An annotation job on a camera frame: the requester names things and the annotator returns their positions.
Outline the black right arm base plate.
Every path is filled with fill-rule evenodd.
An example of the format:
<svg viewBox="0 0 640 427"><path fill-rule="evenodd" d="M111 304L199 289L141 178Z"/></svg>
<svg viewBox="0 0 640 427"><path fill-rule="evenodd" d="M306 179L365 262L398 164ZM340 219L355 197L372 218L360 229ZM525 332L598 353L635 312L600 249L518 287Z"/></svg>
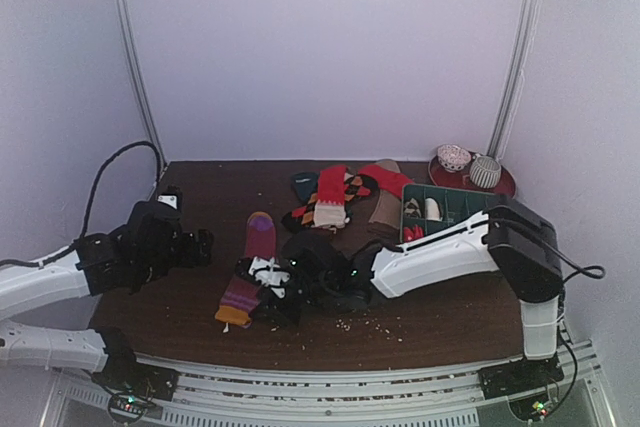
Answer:
<svg viewBox="0 0 640 427"><path fill-rule="evenodd" d="M544 388L564 379L558 354L544 360L522 358L500 365L481 368L479 384L485 399Z"/></svg>

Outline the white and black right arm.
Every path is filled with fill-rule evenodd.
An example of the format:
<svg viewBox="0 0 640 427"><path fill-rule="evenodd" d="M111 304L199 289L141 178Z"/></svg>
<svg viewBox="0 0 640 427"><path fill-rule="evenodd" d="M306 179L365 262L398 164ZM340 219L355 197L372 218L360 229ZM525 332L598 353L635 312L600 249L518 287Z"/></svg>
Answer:
<svg viewBox="0 0 640 427"><path fill-rule="evenodd" d="M254 256L242 271L263 289L274 321L296 324L305 305L355 312L419 288L498 272L520 303L524 358L513 366L519 387L551 371L564 279L555 228L520 202L498 195L466 219L411 242L371 240L345 256L324 236L293 235L278 258Z"/></svg>

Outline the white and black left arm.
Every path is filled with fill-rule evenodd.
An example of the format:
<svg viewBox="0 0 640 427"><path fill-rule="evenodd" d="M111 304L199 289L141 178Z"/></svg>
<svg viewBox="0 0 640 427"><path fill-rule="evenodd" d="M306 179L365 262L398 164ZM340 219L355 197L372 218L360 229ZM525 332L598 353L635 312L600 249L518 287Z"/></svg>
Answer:
<svg viewBox="0 0 640 427"><path fill-rule="evenodd" d="M117 328L60 330L26 326L15 317L57 302L96 297L116 289L137 293L173 268L211 260L213 235L187 232L176 195L134 205L128 221L110 233L82 234L69 246L34 261L1 263L1 364L88 372L111 389L159 392L177 374L139 362Z"/></svg>

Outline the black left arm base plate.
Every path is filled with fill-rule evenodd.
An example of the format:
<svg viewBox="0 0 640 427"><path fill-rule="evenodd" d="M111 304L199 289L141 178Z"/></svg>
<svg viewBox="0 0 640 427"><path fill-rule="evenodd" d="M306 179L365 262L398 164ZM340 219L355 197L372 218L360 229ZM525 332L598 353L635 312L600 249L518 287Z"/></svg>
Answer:
<svg viewBox="0 0 640 427"><path fill-rule="evenodd" d="M170 368L139 362L108 364L93 380L111 390L134 394L144 399L171 401L179 373Z"/></svg>

